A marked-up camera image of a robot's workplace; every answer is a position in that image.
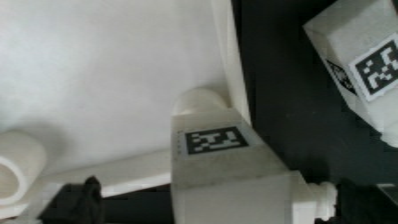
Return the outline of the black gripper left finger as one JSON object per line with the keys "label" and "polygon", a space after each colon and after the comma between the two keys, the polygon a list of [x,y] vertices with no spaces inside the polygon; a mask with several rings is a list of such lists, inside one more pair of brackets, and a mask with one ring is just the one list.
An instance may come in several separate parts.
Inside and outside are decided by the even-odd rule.
{"label": "black gripper left finger", "polygon": [[43,224],[105,224],[101,183],[91,176],[66,184],[37,217]]}

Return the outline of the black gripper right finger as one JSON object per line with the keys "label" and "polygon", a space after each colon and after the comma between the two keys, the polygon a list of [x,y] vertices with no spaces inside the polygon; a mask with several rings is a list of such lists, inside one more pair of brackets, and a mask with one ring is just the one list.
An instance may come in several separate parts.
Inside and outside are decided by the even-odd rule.
{"label": "black gripper right finger", "polygon": [[339,224],[398,224],[398,205],[377,186],[341,180],[336,216]]}

